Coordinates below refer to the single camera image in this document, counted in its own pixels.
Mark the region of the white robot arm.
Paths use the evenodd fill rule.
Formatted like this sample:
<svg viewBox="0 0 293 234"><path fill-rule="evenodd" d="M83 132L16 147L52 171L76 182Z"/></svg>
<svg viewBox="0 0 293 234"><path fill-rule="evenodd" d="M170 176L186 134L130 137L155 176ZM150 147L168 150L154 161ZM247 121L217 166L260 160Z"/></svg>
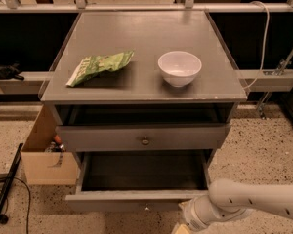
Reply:
<svg viewBox="0 0 293 234"><path fill-rule="evenodd" d="M213 223L244 219L252 210L293 220L293 185L253 185L217 179L208 192L180 204L182 218L171 234L197 234Z"/></svg>

